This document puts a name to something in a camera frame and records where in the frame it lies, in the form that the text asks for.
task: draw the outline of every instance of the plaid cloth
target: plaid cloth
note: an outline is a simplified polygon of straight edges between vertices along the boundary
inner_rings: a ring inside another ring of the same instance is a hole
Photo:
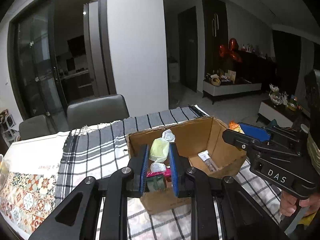
[[[125,135],[128,133],[184,122],[203,116],[194,106],[178,107],[140,117],[129,117],[111,124],[100,124],[97,130],[71,131],[63,148],[55,189],[56,206],[85,177],[96,179],[110,176],[129,162]],[[281,191],[249,171],[245,161],[236,180],[278,223]],[[99,239],[104,199],[101,203],[96,239]],[[191,206],[184,205],[166,212],[149,215],[140,199],[128,199],[128,239],[190,239]],[[218,209],[219,236],[222,238]]]

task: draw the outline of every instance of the brown cardboard box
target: brown cardboard box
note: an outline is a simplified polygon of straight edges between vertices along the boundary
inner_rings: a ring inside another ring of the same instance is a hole
[[[139,152],[140,145],[148,144],[151,147],[154,139],[162,136],[162,132],[171,129],[175,135],[175,143],[180,156],[187,157],[190,164],[208,176],[223,178],[235,176],[243,164],[246,153],[227,144],[222,139],[222,132],[227,125],[214,117],[201,117],[180,124],[144,130],[127,135],[128,151],[130,156]],[[208,150],[209,156],[218,166],[219,170],[211,172],[200,159],[198,153]],[[169,158],[164,162],[169,165]],[[164,191],[145,192],[141,202],[149,214],[155,214],[191,203],[189,198],[176,198],[171,185]]]

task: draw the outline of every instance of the gray leather chair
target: gray leather chair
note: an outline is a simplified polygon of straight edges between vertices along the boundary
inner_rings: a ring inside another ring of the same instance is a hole
[[[55,134],[50,120],[44,115],[31,117],[19,124],[21,140]]]
[[[85,125],[123,120],[129,117],[127,105],[122,95],[110,95],[89,99],[68,106],[67,119],[69,129],[78,129]]]

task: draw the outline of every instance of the screw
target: screw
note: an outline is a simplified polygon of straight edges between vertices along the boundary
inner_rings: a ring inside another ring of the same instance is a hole
[[[129,172],[131,172],[131,169],[129,167],[124,167],[121,169],[122,173],[127,174]]]
[[[231,176],[225,176],[223,179],[226,183],[232,183],[235,181],[235,179]]]
[[[195,167],[189,167],[187,168],[187,172],[189,172],[190,174],[193,174],[197,171],[197,169]]]
[[[91,176],[86,177],[86,178],[84,179],[84,182],[85,182],[86,184],[91,184],[93,181],[94,181],[94,177],[91,177]]]

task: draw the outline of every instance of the glass door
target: glass door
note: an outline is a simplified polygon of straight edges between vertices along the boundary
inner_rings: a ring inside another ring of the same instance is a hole
[[[29,116],[45,114],[56,131],[68,130],[60,80],[54,72],[55,57],[49,49],[51,6],[40,8],[18,23],[18,80]]]

